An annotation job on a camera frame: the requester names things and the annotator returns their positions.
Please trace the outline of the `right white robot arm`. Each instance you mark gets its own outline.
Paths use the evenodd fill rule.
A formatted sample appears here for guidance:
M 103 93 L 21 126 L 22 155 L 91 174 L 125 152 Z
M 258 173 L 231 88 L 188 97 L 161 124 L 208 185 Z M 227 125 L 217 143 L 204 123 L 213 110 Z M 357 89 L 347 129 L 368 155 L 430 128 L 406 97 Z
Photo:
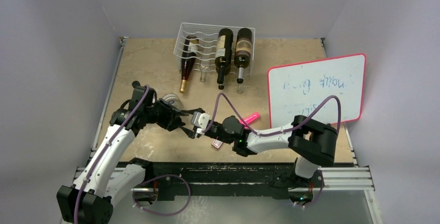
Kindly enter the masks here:
M 214 122 L 206 132 L 197 125 L 191 130 L 180 128 L 190 138 L 205 135 L 232 144 L 232 150 L 242 157 L 269 150 L 291 149 L 299 155 L 291 172 L 291 179 L 298 186 L 311 181 L 319 167 L 335 164 L 339 130 L 329 123 L 303 115 L 295 116 L 293 122 L 284 126 L 259 131 L 246 129 L 235 116 L 226 118 L 222 123 Z

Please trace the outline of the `green bottle cream label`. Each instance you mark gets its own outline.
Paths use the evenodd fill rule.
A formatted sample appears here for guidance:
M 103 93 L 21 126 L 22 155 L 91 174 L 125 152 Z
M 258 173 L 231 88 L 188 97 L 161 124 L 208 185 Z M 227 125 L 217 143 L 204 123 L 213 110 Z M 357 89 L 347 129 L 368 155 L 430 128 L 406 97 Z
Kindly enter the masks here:
M 220 90 L 224 89 L 225 77 L 230 73 L 232 56 L 233 31 L 223 28 L 218 33 L 215 54 L 217 84 Z

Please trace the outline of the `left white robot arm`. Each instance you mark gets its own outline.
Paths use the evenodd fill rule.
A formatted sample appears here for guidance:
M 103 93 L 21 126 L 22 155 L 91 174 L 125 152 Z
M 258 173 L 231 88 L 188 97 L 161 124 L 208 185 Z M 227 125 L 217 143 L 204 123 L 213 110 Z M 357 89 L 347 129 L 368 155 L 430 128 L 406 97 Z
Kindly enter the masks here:
M 180 110 L 148 85 L 132 83 L 132 97 L 112 114 L 103 142 L 84 171 L 71 186 L 61 186 L 57 202 L 65 223 L 109 223 L 114 206 L 133 187 L 149 187 L 163 176 L 154 176 L 145 162 L 131 163 L 114 179 L 111 175 L 121 156 L 147 124 L 157 124 L 168 131 L 184 126 Z

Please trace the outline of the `clear bottle with black cap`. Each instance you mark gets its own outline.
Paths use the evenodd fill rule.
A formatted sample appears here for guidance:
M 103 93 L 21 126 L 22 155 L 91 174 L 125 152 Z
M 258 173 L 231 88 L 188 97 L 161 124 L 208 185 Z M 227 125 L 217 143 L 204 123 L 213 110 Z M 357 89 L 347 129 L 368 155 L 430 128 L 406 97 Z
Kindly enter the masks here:
M 178 110 L 183 110 L 184 105 L 178 95 L 174 93 L 168 93 L 162 97 L 162 99 L 166 102 L 168 102 L 170 105 L 174 106 Z

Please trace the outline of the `green bottle brown label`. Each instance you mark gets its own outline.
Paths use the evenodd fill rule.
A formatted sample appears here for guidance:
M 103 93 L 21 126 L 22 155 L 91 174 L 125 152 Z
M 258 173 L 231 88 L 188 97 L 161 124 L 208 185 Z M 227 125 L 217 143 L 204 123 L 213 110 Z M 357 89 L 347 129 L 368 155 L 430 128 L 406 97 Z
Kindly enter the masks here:
M 250 65 L 253 50 L 252 45 L 253 33 L 248 28 L 241 28 L 238 31 L 234 65 L 237 68 L 237 83 L 243 84 L 245 77 L 245 69 Z

